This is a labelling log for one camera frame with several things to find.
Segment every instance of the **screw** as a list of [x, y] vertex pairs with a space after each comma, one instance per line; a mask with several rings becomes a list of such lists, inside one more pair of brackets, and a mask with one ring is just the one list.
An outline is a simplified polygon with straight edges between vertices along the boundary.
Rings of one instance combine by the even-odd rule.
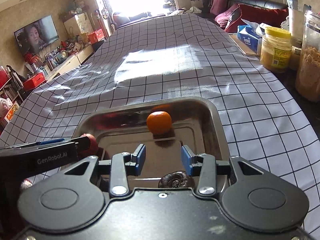
[[168, 196], [167, 193], [160, 193], [159, 195], [159, 198], [166, 198]]
[[127, 192], [127, 189], [124, 186], [115, 186], [111, 191], [114, 195], [123, 195]]
[[199, 193], [203, 194], [203, 195], [211, 195], [215, 192], [213, 187], [201, 187], [199, 189]]

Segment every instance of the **stainless steel tray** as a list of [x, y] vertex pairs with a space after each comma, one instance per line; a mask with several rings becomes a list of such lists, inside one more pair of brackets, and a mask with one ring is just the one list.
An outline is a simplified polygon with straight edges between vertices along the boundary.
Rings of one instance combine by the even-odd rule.
[[[169, 138], [154, 137], [148, 131], [146, 120], [155, 110], [171, 115], [173, 132]], [[140, 143], [146, 145], [142, 173], [128, 177], [130, 188], [157, 187], [162, 176], [184, 170], [181, 144], [188, 145], [195, 154], [211, 154], [218, 160], [228, 160], [230, 155], [216, 107], [200, 97], [163, 99], [95, 112], [78, 125], [74, 137], [84, 133], [94, 135], [99, 147], [107, 151], [104, 159], [121, 152], [133, 153]], [[219, 191], [227, 186], [224, 176], [218, 176], [217, 183]]]

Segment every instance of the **grid pattern tablecloth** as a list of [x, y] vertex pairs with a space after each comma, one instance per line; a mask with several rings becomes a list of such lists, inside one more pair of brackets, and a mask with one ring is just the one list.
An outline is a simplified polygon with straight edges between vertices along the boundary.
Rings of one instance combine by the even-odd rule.
[[231, 155], [304, 190], [310, 210], [303, 227], [320, 236], [319, 140], [279, 80], [257, 58], [243, 56], [223, 30], [192, 14], [157, 18], [119, 29], [87, 64], [37, 88], [0, 144], [71, 138], [81, 120], [105, 108], [207, 98], [219, 111]]

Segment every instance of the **blue tissue box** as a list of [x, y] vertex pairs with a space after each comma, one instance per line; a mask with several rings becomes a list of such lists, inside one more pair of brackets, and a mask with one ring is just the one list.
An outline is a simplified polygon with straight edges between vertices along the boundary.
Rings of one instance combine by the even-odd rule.
[[262, 37], [249, 25], [238, 26], [237, 37], [255, 53], [261, 54]]

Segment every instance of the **television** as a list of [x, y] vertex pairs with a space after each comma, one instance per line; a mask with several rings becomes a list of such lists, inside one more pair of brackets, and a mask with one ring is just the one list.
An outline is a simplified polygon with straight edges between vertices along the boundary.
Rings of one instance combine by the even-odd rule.
[[30, 23], [14, 32], [22, 55], [33, 56], [59, 39], [51, 15]]

